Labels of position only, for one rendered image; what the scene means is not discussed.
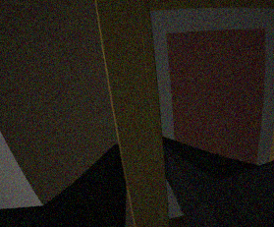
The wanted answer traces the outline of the crooked picture frame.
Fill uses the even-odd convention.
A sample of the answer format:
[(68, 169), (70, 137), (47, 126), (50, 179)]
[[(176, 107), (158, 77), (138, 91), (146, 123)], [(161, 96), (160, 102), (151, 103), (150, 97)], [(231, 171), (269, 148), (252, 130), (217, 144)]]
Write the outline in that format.
[(134, 226), (189, 227), (163, 137), (274, 161), (274, 0), (95, 0)]

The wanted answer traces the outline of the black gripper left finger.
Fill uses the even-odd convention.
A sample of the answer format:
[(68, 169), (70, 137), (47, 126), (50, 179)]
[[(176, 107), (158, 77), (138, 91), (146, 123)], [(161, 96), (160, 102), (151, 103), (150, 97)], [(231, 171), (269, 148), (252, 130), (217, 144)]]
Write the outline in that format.
[(126, 227), (126, 181), (114, 144), (45, 205), (0, 208), (0, 227)]

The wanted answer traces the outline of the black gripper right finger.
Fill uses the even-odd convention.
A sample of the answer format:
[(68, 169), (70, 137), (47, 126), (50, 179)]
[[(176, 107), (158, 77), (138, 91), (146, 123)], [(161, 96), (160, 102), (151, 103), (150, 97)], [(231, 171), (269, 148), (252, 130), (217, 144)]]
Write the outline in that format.
[(274, 227), (274, 161), (249, 164), (163, 140), (165, 178), (189, 227)]

